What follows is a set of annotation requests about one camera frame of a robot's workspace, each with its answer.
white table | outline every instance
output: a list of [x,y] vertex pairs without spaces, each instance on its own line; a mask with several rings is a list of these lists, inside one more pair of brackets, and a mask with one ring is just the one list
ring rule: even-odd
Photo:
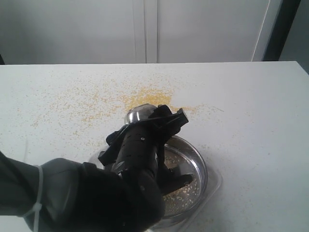
[[[0,149],[87,161],[144,102],[184,107],[180,136],[223,185],[188,231],[309,230],[309,76],[296,62],[0,66]],[[0,231],[27,232],[0,217]]]

table surface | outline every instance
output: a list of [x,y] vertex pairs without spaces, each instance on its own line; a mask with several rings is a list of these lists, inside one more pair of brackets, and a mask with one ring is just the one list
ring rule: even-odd
[[[0,149],[83,162],[130,107],[183,107],[179,135],[223,176],[188,231],[308,231],[308,100],[296,62],[0,66]],[[0,231],[29,230],[0,217]]]

black frame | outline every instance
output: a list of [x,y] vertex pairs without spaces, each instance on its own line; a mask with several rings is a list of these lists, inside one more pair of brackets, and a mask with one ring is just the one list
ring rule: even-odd
[[263,61],[278,61],[301,0],[282,0]]

metal bowl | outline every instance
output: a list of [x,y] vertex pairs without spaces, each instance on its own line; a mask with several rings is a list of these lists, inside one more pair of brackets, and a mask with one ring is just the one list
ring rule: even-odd
[[192,173],[194,181],[164,197],[166,212],[154,228],[167,228],[189,218],[206,197],[207,168],[200,153],[186,140],[173,136],[165,145],[165,164],[172,168],[181,165],[183,173]]

cabinet door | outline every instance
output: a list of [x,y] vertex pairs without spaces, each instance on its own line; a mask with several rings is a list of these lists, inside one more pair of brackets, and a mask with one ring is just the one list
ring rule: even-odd
[[144,63],[143,0],[2,0],[6,64]]
[[261,60],[281,0],[157,0],[157,61]]

